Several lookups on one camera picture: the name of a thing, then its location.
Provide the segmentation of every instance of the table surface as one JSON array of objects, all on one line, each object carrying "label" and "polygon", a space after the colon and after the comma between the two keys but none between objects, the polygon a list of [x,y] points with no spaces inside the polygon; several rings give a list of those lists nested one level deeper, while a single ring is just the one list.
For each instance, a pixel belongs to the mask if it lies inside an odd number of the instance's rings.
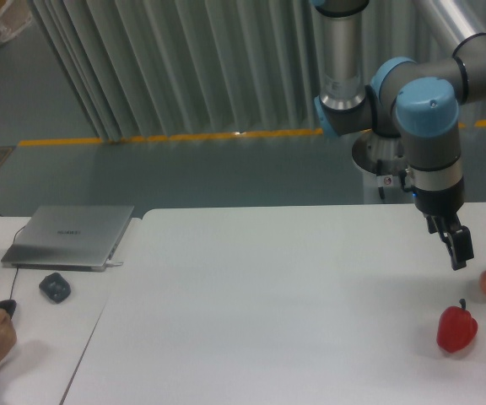
[{"label": "table surface", "polygon": [[[65,405],[486,403],[486,203],[453,272],[412,205],[155,210]],[[436,345],[465,298],[475,342]]]},{"label": "table surface", "polygon": [[[28,218],[0,218],[0,300],[8,299],[16,272],[1,264],[3,254]],[[133,219],[114,255],[119,262],[135,235],[139,219]],[[111,291],[113,276],[123,267],[102,273],[61,272],[70,283],[71,295],[59,305],[48,301],[39,283],[44,270],[21,268],[13,298],[18,307],[13,317],[18,342],[0,364],[0,404],[58,404],[68,388],[95,324]]]}]

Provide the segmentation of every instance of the computer mouse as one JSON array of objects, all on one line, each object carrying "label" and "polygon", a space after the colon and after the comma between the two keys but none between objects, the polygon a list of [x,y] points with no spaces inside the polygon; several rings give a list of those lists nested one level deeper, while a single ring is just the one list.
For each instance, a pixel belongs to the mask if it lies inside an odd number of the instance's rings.
[{"label": "computer mouse", "polygon": [[46,276],[39,284],[39,289],[50,300],[59,304],[71,294],[71,286],[60,273]]},{"label": "computer mouse", "polygon": [[3,300],[0,301],[0,309],[5,310],[8,315],[13,319],[14,311],[16,311],[15,300]]}]

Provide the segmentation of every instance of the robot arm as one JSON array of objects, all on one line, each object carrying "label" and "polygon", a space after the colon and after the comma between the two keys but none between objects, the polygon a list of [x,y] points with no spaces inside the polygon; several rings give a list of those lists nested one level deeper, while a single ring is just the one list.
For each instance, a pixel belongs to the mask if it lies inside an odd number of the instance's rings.
[{"label": "robot arm", "polygon": [[[465,267],[466,260],[473,258],[473,248],[470,231],[456,215],[464,203],[458,111],[459,104],[486,99],[486,27],[459,0],[413,0],[451,58],[422,64],[403,57],[391,59],[365,87],[362,98],[362,86],[354,85],[360,78],[359,66],[344,66],[339,58],[352,52],[348,59],[359,61],[360,33],[354,34],[352,47],[346,46],[346,38],[360,24],[357,21],[368,2],[312,2],[326,19],[325,43],[333,40],[331,47],[337,49],[337,59],[331,61],[328,55],[333,52],[326,51],[328,77],[316,101],[319,115],[337,134],[367,128],[378,138],[400,134],[406,159],[406,167],[398,173],[402,189],[413,194],[429,232],[439,233],[453,269]],[[333,68],[335,64],[344,69]]]}]

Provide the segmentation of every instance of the silver laptop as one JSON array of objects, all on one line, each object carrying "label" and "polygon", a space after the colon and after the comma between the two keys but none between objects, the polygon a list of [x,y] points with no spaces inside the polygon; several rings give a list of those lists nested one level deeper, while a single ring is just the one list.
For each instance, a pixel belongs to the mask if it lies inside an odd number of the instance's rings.
[{"label": "silver laptop", "polygon": [[58,270],[105,269],[131,220],[130,206],[42,206],[1,262]]}]

